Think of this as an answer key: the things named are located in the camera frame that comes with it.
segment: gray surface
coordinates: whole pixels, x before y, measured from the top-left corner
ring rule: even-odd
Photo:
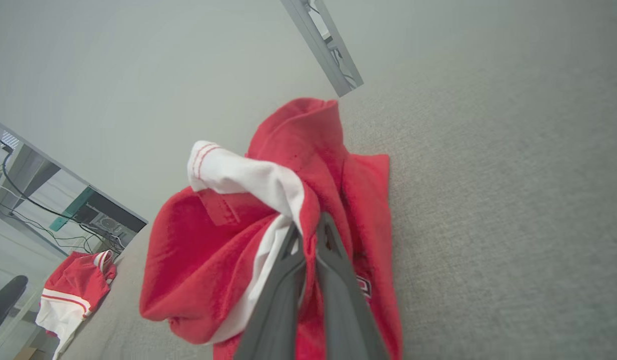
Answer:
[[[340,101],[391,155],[407,359],[617,358],[617,1],[550,4]],[[210,358],[140,318],[145,235],[64,359]]]

